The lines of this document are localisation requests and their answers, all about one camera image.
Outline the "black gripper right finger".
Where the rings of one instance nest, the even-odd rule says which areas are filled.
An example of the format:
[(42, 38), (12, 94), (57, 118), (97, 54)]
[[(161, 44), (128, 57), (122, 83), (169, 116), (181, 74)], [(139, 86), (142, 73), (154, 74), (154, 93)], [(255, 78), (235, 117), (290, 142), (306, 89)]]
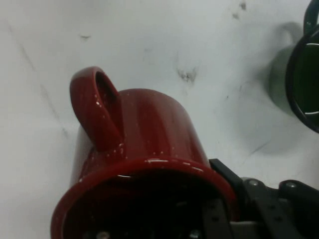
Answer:
[(218, 159), (209, 160), (236, 195), (241, 215), (264, 226), (272, 239), (319, 237), (319, 191), (297, 180), (277, 189), (254, 178), (243, 179)]

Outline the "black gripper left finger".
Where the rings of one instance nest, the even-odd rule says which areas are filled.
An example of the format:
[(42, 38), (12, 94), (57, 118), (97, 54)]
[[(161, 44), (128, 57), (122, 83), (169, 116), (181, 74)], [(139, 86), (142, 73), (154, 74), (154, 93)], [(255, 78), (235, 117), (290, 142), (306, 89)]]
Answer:
[(176, 203), (175, 239), (232, 239), (233, 232), (221, 199)]

